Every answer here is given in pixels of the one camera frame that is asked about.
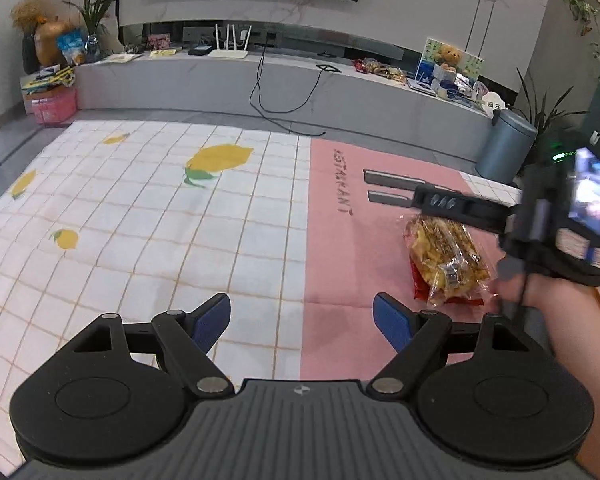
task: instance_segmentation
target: pink tablecloth section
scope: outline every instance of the pink tablecloth section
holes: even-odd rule
[[[395,355],[372,319],[378,292],[388,292],[414,310],[425,306],[413,299],[402,241],[406,219],[416,212],[370,203],[366,192],[376,187],[364,182],[364,169],[471,193],[459,172],[449,168],[340,142],[312,141],[300,372],[304,380],[368,379]],[[502,256],[496,238],[474,232],[474,241],[494,266]],[[461,305],[443,309],[458,321],[478,321],[485,310]]]

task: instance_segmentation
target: bag of snacks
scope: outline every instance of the bag of snacks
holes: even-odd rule
[[[414,297],[429,306],[484,304],[490,274],[466,227],[417,215],[404,231],[410,250]]]

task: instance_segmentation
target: metal screw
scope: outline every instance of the metal screw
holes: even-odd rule
[[[404,388],[404,384],[400,379],[395,379],[393,377],[382,377],[380,379],[376,379],[372,384],[373,389],[379,394],[397,394]]]
[[[196,386],[206,394],[219,394],[226,390],[229,383],[222,377],[205,377],[200,379]]]

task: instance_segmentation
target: potted plant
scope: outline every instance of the potted plant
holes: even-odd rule
[[[562,101],[564,101],[566,99],[566,97],[573,90],[573,86],[568,88],[567,91],[564,94],[562,94],[560,96],[560,98],[555,102],[554,106],[551,108],[551,111],[547,112],[547,105],[546,105],[547,92],[544,93],[544,95],[542,96],[542,100],[540,101],[540,104],[538,104],[538,92],[536,91],[536,84],[535,84],[534,79],[530,72],[529,73],[529,81],[531,82],[531,91],[533,93],[533,102],[532,102],[532,99],[531,99],[531,96],[529,93],[529,89],[526,86],[525,79],[522,77],[520,70],[516,69],[516,71],[518,72],[518,77],[520,78],[520,82],[522,83],[522,90],[525,93],[526,103],[529,107],[529,113],[527,114],[526,112],[524,112],[523,110],[520,110],[519,108],[514,108],[514,109],[517,112],[519,112],[520,114],[522,114],[522,116],[527,121],[529,121],[531,124],[533,124],[533,126],[535,126],[536,130],[538,130],[538,135],[536,136],[536,140],[534,141],[533,145],[531,146],[531,149],[529,150],[529,153],[526,156],[526,159],[522,164],[522,168],[524,168],[524,167],[528,166],[529,164],[533,164],[541,156],[539,153],[539,152],[541,152],[540,147],[542,146],[542,143],[544,142],[544,138],[546,137],[547,131],[550,129],[550,127],[552,126],[552,124],[555,121],[560,120],[561,118],[568,117],[568,116],[582,115],[582,114],[587,114],[589,112],[586,110],[581,110],[578,112],[567,112],[565,110],[558,110],[558,107],[560,106]]]
[[[100,22],[109,10],[113,0],[84,0],[81,5],[63,0],[67,5],[71,5],[80,11],[84,26],[87,29],[87,40],[84,48],[87,52],[87,62],[94,62],[100,59],[100,43],[98,41],[98,30]]]

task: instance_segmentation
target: wall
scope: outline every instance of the wall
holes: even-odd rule
[[[61,0],[53,1],[60,15],[68,12]],[[346,32],[417,51],[431,37],[459,48],[470,44],[472,54],[482,50],[487,57],[484,75],[517,90],[515,67],[524,71],[528,65],[545,4],[546,0],[121,0],[120,22],[271,21]]]
[[[596,0],[587,0],[600,7]],[[580,35],[582,25],[573,21],[568,5],[563,0],[549,0],[538,34],[536,49],[525,76],[530,83],[533,76],[540,96],[548,93],[547,102],[553,104],[567,88],[574,86],[570,95],[560,106],[563,110],[587,110],[598,86],[600,62],[593,59],[590,44],[597,41],[594,31]],[[527,110],[526,98],[520,93],[516,106]],[[581,123],[584,116],[572,116]]]

